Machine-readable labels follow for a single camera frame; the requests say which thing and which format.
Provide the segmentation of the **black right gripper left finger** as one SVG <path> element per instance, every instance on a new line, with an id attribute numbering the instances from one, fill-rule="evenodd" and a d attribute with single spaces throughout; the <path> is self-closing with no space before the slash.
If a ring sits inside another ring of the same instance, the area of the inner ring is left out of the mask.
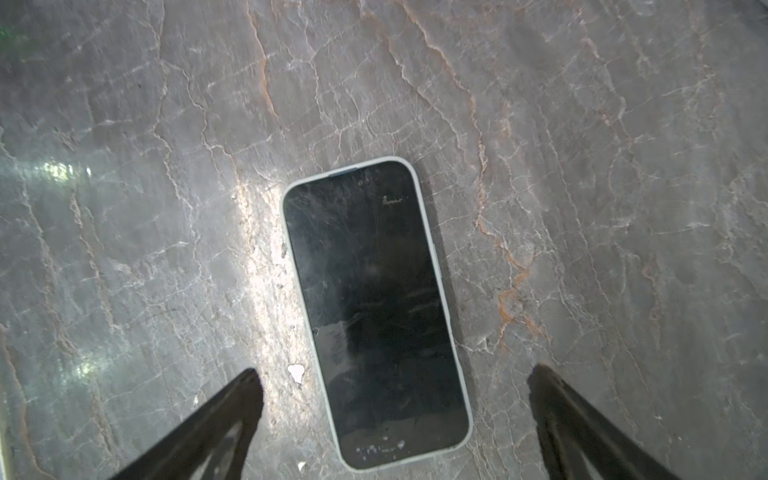
<path id="1" fill-rule="evenodd" d="M 243 370 L 116 479 L 240 479 L 264 408 L 257 371 Z"/>

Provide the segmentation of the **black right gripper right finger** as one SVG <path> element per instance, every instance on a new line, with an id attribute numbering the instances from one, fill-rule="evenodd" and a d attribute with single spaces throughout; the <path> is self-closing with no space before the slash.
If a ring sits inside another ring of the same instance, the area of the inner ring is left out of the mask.
<path id="1" fill-rule="evenodd" d="M 541 456 L 551 479 L 675 479 L 549 366 L 527 379 Z"/>

